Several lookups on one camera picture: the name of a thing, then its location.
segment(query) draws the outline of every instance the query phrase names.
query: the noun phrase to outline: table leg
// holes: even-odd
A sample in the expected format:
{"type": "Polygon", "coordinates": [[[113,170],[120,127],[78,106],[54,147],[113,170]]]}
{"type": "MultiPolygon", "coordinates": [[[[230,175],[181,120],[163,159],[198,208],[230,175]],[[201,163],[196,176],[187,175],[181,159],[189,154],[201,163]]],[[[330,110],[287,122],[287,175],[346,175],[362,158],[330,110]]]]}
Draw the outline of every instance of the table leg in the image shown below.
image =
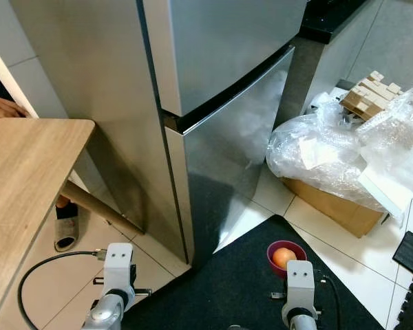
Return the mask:
{"type": "Polygon", "coordinates": [[[128,221],[113,208],[89,194],[87,191],[81,189],[70,180],[66,181],[66,185],[64,185],[61,194],[68,199],[71,199],[79,206],[82,206],[91,212],[95,212],[110,223],[115,223],[116,225],[120,225],[124,228],[134,228],[140,234],[144,233],[139,227],[128,221]]]}

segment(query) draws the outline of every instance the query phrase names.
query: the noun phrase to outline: tile floor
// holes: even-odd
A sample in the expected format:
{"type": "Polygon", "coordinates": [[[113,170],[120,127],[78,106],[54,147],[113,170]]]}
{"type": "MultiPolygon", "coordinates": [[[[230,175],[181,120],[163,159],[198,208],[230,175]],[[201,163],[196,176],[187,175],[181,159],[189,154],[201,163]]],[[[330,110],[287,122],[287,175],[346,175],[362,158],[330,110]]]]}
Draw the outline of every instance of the tile floor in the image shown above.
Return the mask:
{"type": "MultiPolygon", "coordinates": [[[[100,198],[113,203],[108,192],[101,192],[100,198]]],[[[295,197],[265,166],[251,204],[219,248],[232,243],[275,213],[283,215],[293,225],[384,329],[394,328],[412,275],[395,263],[392,255],[404,232],[407,229],[413,231],[413,209],[403,228],[387,220],[367,236],[356,239],[295,197]]],[[[42,227],[4,302],[0,311],[0,330],[27,329],[15,298],[17,283],[23,270],[52,255],[53,217],[52,213],[42,227]]],[[[81,217],[81,231],[85,235],[74,250],[93,250],[107,247],[110,242],[131,241],[138,265],[137,287],[157,290],[189,268],[148,235],[121,233],[99,216],[84,210],[81,217]]],[[[79,256],[38,269],[23,292],[28,313],[36,325],[49,330],[80,329],[86,311],[100,293],[101,288],[92,285],[92,279],[101,273],[102,268],[100,261],[79,256]]]]}

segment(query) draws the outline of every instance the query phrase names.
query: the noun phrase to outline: stainless steel refrigerator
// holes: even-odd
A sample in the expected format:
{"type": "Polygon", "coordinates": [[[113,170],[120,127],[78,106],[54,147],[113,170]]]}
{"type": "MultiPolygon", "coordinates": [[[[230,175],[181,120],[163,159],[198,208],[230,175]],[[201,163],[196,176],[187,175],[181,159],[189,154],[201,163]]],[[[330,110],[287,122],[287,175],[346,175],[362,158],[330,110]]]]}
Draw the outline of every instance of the stainless steel refrigerator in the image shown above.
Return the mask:
{"type": "Polygon", "coordinates": [[[306,0],[11,0],[119,208],[201,265],[251,200],[306,0]]]}

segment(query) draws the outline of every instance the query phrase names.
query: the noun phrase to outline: red bowl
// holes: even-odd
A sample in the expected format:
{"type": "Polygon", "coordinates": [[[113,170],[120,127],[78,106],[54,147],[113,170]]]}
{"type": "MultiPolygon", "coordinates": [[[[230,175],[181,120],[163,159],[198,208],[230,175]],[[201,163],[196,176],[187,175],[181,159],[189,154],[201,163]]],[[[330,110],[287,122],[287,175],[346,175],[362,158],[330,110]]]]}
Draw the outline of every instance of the red bowl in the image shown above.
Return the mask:
{"type": "Polygon", "coordinates": [[[292,252],[294,252],[295,256],[297,257],[297,260],[308,260],[308,256],[306,256],[306,253],[301,248],[301,246],[299,246],[299,245],[297,245],[297,244],[295,244],[294,242],[291,242],[291,241],[276,241],[268,247],[268,249],[266,251],[266,255],[268,257],[269,265],[270,265],[271,269],[274,271],[274,273],[276,273],[276,275],[278,275],[279,277],[286,280],[286,276],[287,276],[286,269],[278,267],[273,262],[273,254],[274,254],[275,251],[277,251],[280,248],[286,248],[286,249],[289,249],[292,252]]]}

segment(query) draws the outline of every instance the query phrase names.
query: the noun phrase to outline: wooden blocks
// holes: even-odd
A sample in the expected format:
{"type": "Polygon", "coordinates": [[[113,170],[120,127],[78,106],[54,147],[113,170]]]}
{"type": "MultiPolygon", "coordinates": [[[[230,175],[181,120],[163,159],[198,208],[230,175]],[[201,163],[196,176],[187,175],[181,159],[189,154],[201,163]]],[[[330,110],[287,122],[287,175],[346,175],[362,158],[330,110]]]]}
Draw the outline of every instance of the wooden blocks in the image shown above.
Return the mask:
{"type": "Polygon", "coordinates": [[[389,101],[402,94],[398,85],[394,83],[388,86],[383,84],[381,82],[383,78],[382,74],[373,71],[367,78],[354,86],[340,103],[364,120],[369,120],[384,110],[389,101]]]}

